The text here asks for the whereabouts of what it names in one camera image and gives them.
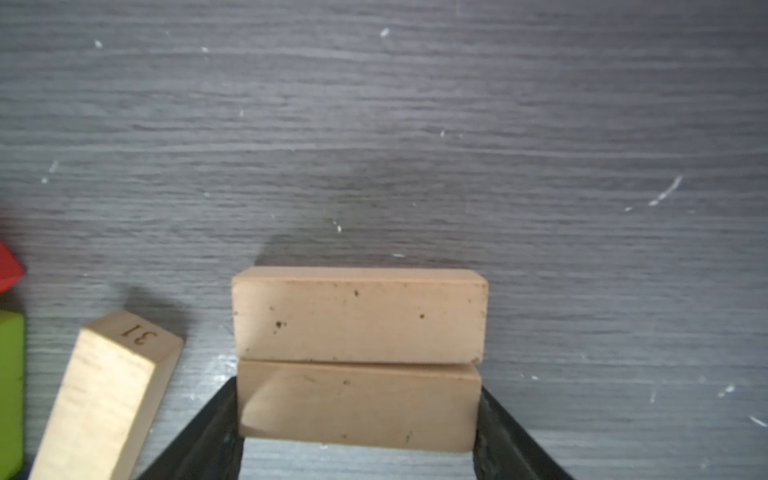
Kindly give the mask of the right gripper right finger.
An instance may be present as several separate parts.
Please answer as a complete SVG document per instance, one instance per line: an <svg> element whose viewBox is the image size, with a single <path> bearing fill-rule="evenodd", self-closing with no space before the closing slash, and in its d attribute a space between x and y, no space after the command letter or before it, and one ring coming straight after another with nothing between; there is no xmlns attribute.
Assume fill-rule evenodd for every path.
<svg viewBox="0 0 768 480"><path fill-rule="evenodd" d="M485 387L473 467L478 480L573 480Z"/></svg>

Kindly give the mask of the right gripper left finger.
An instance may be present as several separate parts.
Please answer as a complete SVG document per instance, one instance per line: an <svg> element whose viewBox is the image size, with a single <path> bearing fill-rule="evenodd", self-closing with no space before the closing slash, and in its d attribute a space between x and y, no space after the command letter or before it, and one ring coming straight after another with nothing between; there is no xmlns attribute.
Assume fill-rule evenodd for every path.
<svg viewBox="0 0 768 480"><path fill-rule="evenodd" d="M243 447L232 377L138 479L237 480Z"/></svg>

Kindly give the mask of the natural wood block 29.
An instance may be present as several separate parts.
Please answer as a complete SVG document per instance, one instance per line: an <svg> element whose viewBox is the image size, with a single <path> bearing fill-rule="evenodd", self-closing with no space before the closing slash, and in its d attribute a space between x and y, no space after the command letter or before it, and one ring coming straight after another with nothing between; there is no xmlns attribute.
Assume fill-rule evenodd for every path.
<svg viewBox="0 0 768 480"><path fill-rule="evenodd" d="M441 452L475 442L473 365L238 364L245 437Z"/></svg>

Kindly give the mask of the natural wood block 31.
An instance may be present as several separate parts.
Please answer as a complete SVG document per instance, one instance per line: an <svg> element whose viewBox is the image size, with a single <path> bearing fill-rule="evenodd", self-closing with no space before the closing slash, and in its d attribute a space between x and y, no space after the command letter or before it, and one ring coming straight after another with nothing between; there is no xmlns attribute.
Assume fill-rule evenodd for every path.
<svg viewBox="0 0 768 480"><path fill-rule="evenodd" d="M130 478L183 346L125 310L83 327L30 478Z"/></svg>

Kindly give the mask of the natural wood block 58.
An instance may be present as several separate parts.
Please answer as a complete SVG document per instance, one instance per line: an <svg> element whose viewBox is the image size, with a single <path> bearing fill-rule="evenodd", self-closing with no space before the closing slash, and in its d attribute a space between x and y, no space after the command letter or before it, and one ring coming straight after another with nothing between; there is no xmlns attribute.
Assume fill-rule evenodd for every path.
<svg viewBox="0 0 768 480"><path fill-rule="evenodd" d="M483 360L489 284L471 270L254 266L231 291L242 359Z"/></svg>

